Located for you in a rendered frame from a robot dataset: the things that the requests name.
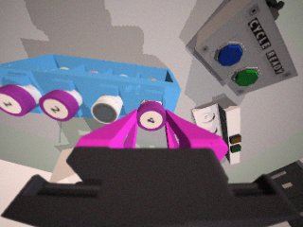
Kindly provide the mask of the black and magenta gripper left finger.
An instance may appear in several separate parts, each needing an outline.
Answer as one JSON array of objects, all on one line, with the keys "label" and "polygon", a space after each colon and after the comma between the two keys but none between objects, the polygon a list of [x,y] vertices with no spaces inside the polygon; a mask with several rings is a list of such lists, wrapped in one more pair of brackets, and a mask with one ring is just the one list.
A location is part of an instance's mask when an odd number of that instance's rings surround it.
[{"label": "black and magenta gripper left finger", "polygon": [[[104,127],[83,135],[75,147],[135,148],[137,135],[136,114],[137,109]],[[126,136],[127,139],[124,143]]]}]

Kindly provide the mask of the purple screw cap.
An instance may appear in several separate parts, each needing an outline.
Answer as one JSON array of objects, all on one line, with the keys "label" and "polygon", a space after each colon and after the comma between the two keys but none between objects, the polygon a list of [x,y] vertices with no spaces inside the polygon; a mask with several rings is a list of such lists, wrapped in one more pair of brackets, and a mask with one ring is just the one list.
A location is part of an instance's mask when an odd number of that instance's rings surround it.
[{"label": "purple screw cap", "polygon": [[24,88],[8,84],[0,87],[0,110],[14,115],[23,116],[36,107],[34,97]]},{"label": "purple screw cap", "polygon": [[41,110],[52,119],[70,120],[79,110],[78,101],[63,90],[53,90],[39,99]]},{"label": "purple screw cap", "polygon": [[146,101],[138,107],[136,121],[145,131],[158,131],[166,124],[165,108],[157,101]]}]

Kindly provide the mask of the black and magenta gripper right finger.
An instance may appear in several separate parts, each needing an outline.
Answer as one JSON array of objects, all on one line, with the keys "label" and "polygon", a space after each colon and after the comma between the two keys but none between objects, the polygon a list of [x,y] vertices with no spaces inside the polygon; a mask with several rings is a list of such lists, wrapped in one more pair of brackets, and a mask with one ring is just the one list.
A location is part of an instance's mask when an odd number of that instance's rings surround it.
[{"label": "black and magenta gripper right finger", "polygon": [[222,160],[228,146],[219,135],[186,121],[168,109],[165,111],[168,148],[212,148],[219,161]]}]

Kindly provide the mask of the blue tube rack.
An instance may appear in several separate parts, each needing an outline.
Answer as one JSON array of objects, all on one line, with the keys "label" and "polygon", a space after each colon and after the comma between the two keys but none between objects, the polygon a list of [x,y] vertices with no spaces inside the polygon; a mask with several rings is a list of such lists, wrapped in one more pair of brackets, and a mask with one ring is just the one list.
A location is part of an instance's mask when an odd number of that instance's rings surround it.
[{"label": "blue tube rack", "polygon": [[161,101],[174,113],[182,90],[170,69],[56,54],[1,63],[0,84],[31,84],[42,96],[53,90],[76,90],[82,98],[73,116],[78,118],[94,118],[91,107],[101,95],[121,97],[118,119],[138,110],[143,99]]}]

